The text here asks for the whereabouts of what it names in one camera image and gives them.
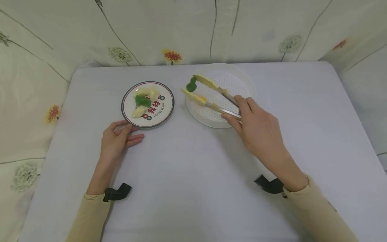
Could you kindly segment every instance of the hand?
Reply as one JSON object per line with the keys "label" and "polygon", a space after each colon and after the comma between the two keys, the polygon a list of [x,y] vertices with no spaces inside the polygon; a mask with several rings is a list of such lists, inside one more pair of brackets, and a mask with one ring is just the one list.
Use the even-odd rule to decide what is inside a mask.
{"label": "hand", "polygon": [[[117,127],[123,125],[126,126],[115,131]],[[128,124],[126,120],[121,120],[111,123],[111,125],[103,132],[101,154],[94,175],[86,191],[87,194],[103,194],[105,189],[109,187],[123,149],[141,143],[144,138],[144,134],[131,136],[131,133],[137,130],[138,128]]]}
{"label": "hand", "polygon": [[246,148],[289,191],[305,188],[309,181],[285,147],[278,119],[260,108],[252,98],[244,99],[236,95],[235,100],[239,104],[242,122],[231,115],[222,114],[222,117],[236,130]]}
{"label": "hand", "polygon": [[[126,125],[122,129],[115,129],[119,126]],[[101,140],[101,154],[100,160],[106,161],[113,166],[117,166],[121,152],[124,148],[131,147],[135,144],[142,142],[144,134],[137,134],[131,136],[130,134],[137,131],[138,128],[128,124],[126,120],[113,122],[103,132]]]}

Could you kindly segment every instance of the black wrist strap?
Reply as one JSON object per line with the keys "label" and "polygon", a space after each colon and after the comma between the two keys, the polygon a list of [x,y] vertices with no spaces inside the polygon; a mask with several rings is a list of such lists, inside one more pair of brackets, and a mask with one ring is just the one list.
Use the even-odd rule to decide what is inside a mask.
{"label": "black wrist strap", "polygon": [[105,190],[105,197],[103,198],[103,201],[108,202],[110,200],[117,201],[124,199],[128,196],[131,189],[132,187],[126,183],[121,184],[118,190],[114,190],[113,188],[108,187]]}
{"label": "black wrist strap", "polygon": [[265,192],[271,194],[282,193],[284,184],[278,179],[274,179],[271,182],[264,177],[264,175],[260,175],[255,181],[258,186],[262,188]]}

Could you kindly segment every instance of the table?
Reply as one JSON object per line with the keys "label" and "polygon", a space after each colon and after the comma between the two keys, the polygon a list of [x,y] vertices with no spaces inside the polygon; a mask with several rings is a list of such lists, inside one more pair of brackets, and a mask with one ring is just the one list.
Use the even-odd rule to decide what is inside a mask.
{"label": "table", "polygon": [[[257,102],[279,119],[294,160],[359,240],[385,240],[387,177],[333,67],[235,65],[252,77]],[[142,81],[167,85],[175,110],[125,154],[113,187],[125,182],[133,189],[114,204],[103,241],[307,238],[288,201],[254,184],[259,169],[234,130],[206,127],[188,112],[179,89],[200,66],[77,70],[19,241],[64,241],[98,160],[102,131],[122,119],[122,97]]]}

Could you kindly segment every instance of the red flower print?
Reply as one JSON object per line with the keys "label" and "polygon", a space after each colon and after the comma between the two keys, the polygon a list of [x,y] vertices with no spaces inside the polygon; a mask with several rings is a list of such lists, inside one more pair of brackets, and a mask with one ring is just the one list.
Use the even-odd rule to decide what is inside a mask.
{"label": "red flower print", "polygon": [[156,111],[155,108],[148,108],[148,112],[149,112],[149,113],[154,113],[154,111]]}
{"label": "red flower print", "polygon": [[45,122],[46,124],[53,124],[59,119],[60,107],[58,105],[52,105],[46,112]]}
{"label": "red flower print", "polygon": [[338,43],[332,50],[337,50],[338,48],[342,48],[347,43],[347,39],[344,39],[340,43]]}
{"label": "red flower print", "polygon": [[154,101],[152,103],[152,106],[154,106],[154,107],[158,107],[159,105],[160,105],[159,101]]}
{"label": "red flower print", "polygon": [[165,58],[165,61],[167,62],[171,62],[171,64],[173,65],[173,63],[179,63],[180,60],[182,60],[182,55],[179,53],[179,52],[176,52],[176,51],[173,51],[173,50],[167,50],[167,49],[163,49],[161,51],[164,55],[164,58]]}

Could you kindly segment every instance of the tongs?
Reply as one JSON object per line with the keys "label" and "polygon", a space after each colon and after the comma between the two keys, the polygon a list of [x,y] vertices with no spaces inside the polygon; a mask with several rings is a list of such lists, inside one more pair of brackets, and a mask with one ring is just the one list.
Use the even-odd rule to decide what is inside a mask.
{"label": "tongs", "polygon": [[236,119],[238,119],[239,121],[241,121],[241,116],[237,113],[234,113],[230,110],[227,110],[227,109],[224,109],[224,108],[221,108],[219,107],[216,103],[209,103],[205,100],[205,98],[201,98],[195,94],[193,94],[192,92],[196,89],[196,85],[195,85],[195,81],[198,81],[204,85],[206,85],[207,87],[211,88],[211,89],[214,89],[215,91],[219,92],[220,94],[222,94],[223,97],[225,97],[227,100],[229,100],[233,105],[235,105],[237,108],[239,108],[239,105],[238,103],[235,101],[234,97],[231,96],[227,89],[222,89],[220,88],[218,85],[216,85],[213,81],[211,81],[210,79],[207,79],[205,78],[204,76],[200,76],[200,75],[193,75],[193,78],[191,79],[191,82],[187,85],[187,88],[182,88],[182,92],[192,101],[196,102],[197,104],[199,104],[200,106],[205,106],[205,107],[208,107],[208,108],[211,108],[212,110],[218,112],[218,113],[224,113],[224,114],[230,114],[232,116],[234,116]]}

